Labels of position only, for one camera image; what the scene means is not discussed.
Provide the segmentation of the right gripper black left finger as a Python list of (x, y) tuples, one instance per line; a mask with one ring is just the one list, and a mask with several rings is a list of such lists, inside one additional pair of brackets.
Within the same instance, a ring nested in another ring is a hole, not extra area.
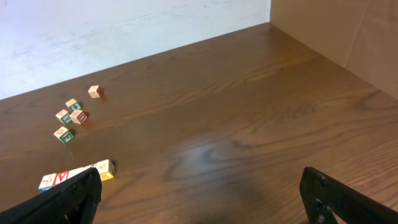
[(102, 183), (94, 167), (1, 212), (1, 224), (92, 224), (101, 201)]

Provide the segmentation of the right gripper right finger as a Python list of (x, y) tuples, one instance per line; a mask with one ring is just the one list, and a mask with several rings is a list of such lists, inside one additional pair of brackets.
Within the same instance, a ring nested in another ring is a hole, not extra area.
[(310, 223), (397, 223), (397, 212), (313, 167), (305, 167), (300, 194)]

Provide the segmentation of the blue edged wooden block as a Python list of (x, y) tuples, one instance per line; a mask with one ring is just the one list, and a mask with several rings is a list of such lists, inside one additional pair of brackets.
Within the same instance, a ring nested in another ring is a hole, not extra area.
[(48, 174), (42, 177), (42, 180), (39, 184), (39, 190), (44, 192), (53, 187), (55, 182), (56, 173)]

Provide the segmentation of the yellow edged wooden block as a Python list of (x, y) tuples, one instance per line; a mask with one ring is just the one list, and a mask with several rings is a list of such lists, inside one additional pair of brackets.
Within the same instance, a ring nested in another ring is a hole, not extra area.
[(68, 129), (61, 126), (53, 133), (53, 135), (62, 143), (68, 144), (75, 138), (76, 132), (74, 129)]

